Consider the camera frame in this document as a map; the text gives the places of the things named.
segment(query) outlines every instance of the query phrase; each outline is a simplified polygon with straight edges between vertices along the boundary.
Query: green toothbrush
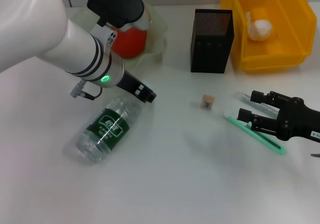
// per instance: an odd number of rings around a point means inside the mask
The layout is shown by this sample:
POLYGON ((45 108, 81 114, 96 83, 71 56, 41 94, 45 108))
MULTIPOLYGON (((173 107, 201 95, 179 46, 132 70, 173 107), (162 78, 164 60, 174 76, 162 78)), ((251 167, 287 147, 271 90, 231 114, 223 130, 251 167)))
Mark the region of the green toothbrush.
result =
POLYGON ((239 122, 237 119, 234 119, 232 115, 225 111, 224 112, 224 118, 226 118, 228 121, 236 125, 238 128, 242 129, 246 133, 248 133, 250 136, 257 139, 259 142, 270 148, 272 151, 278 153, 279 155, 285 155, 287 153, 286 148, 278 143, 277 141, 273 140, 271 137, 264 133, 260 133, 258 131, 251 130, 251 125, 243 125, 241 122, 239 122))

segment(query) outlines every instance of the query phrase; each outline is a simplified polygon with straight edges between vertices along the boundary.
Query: clear tube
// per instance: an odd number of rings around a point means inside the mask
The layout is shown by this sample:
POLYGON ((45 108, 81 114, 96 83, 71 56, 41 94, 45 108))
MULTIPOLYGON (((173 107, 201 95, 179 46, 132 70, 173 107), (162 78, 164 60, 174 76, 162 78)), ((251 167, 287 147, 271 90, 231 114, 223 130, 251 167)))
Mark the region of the clear tube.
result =
POLYGON ((235 98, 237 98, 238 100, 243 101, 244 103, 247 103, 250 106, 256 108, 257 110, 269 115, 273 119, 277 119, 277 117, 278 117, 278 113, 279 113, 278 110, 276 110, 276 109, 272 108, 271 106, 264 104, 264 103, 256 103, 256 102, 250 101, 251 96, 249 96, 243 92, 237 91, 235 93, 235 98))

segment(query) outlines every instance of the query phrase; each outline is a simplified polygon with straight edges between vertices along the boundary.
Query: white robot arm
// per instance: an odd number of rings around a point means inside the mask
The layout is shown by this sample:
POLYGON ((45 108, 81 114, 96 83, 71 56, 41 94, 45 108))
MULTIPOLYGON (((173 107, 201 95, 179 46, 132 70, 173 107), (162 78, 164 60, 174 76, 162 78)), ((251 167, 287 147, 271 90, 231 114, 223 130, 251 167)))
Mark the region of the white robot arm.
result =
MULTIPOLYGON (((147 28, 146 16, 122 29, 147 28)), ((0 72, 33 56, 102 88, 117 85, 143 102, 156 97, 116 53, 104 53, 97 38, 67 18, 62 0, 0 0, 0 72)))

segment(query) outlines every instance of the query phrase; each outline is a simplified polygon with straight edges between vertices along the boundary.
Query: cable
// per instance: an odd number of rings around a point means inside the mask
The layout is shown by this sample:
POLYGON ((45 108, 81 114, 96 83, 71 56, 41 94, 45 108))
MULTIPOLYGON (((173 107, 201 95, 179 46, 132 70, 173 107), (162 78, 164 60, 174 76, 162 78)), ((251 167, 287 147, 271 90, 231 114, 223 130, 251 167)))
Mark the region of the cable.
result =
POLYGON ((99 92, 99 94, 98 95, 96 95, 95 97, 94 97, 94 99, 97 99, 98 97, 100 97, 101 96, 101 94, 102 94, 102 87, 100 87, 100 92, 99 92))
POLYGON ((100 92, 99 92, 99 94, 96 95, 96 96, 90 95, 89 93, 87 93, 87 92, 85 92, 85 91, 81 91, 81 93, 79 94, 79 96, 82 97, 82 98, 86 98, 86 99, 89 99, 89 100, 91 100, 91 101, 94 101, 95 99, 97 99, 98 97, 101 96, 102 90, 103 90, 102 87, 100 87, 100 92))

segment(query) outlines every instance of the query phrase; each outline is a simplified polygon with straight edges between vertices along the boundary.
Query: black mesh pen holder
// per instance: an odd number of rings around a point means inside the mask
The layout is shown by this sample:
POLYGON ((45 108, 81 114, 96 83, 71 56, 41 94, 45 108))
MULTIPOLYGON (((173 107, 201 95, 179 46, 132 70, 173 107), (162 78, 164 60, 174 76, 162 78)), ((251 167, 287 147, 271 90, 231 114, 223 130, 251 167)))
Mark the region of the black mesh pen holder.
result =
POLYGON ((232 10, 196 9, 191 72, 224 73, 234 37, 232 10))

